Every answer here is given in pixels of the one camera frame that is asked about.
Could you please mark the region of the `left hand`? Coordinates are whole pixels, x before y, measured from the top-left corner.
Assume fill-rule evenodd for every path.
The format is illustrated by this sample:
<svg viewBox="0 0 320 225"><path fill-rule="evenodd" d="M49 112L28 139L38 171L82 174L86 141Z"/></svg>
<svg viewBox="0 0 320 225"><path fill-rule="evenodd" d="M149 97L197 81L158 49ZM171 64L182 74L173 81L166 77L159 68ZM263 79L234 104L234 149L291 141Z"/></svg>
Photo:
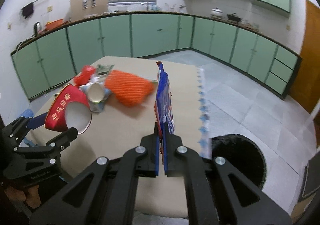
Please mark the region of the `left hand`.
<svg viewBox="0 0 320 225"><path fill-rule="evenodd" d="M25 191L7 187L4 190L6 196L12 201L26 202L32 209L38 208L41 204L39 186L27 188Z"/></svg>

